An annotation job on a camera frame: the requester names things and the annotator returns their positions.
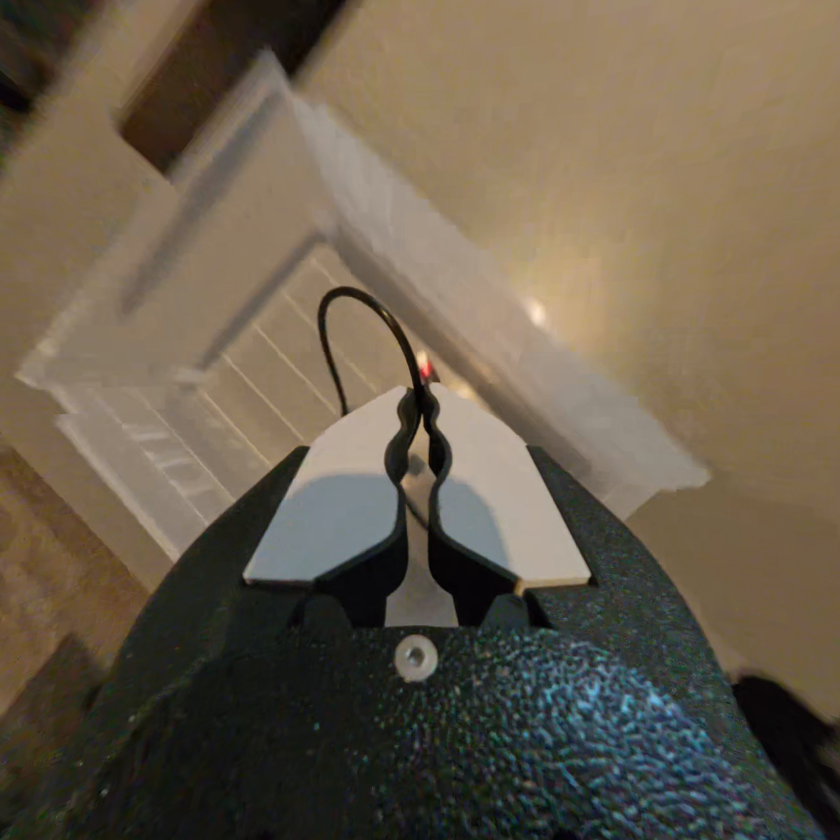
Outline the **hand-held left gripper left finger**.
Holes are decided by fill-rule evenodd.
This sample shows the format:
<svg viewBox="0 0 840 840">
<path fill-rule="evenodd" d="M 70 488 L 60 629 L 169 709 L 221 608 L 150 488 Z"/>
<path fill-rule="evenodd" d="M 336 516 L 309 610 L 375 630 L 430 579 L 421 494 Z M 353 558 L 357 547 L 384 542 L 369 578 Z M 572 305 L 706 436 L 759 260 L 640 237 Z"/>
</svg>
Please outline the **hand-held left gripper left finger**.
<svg viewBox="0 0 840 840">
<path fill-rule="evenodd" d="M 402 480 L 412 391 L 397 386 L 308 448 L 243 572 L 248 585 L 329 595 L 354 627 L 382 627 L 408 562 Z"/>
</svg>

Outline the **clear plastic organizer box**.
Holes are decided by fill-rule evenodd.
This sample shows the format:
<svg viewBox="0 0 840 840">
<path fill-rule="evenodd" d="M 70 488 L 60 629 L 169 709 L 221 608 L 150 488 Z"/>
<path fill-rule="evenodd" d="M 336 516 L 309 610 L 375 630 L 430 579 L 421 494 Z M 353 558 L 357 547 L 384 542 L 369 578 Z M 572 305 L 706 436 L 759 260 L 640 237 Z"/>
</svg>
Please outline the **clear plastic organizer box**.
<svg viewBox="0 0 840 840">
<path fill-rule="evenodd" d="M 708 483 L 269 50 L 152 179 L 17 377 L 56 399 L 58 428 L 173 562 L 339 412 L 316 314 L 352 284 L 620 519 Z"/>
</svg>

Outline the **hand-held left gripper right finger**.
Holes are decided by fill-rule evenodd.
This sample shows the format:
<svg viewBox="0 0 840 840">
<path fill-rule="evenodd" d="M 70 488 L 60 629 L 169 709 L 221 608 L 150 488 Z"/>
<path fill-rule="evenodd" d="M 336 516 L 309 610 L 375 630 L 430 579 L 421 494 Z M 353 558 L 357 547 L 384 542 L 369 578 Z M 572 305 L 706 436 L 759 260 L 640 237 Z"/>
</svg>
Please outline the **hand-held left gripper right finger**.
<svg viewBox="0 0 840 840">
<path fill-rule="evenodd" d="M 532 449 L 498 417 L 441 384 L 427 389 L 428 568 L 478 627 L 497 598 L 594 580 Z"/>
</svg>

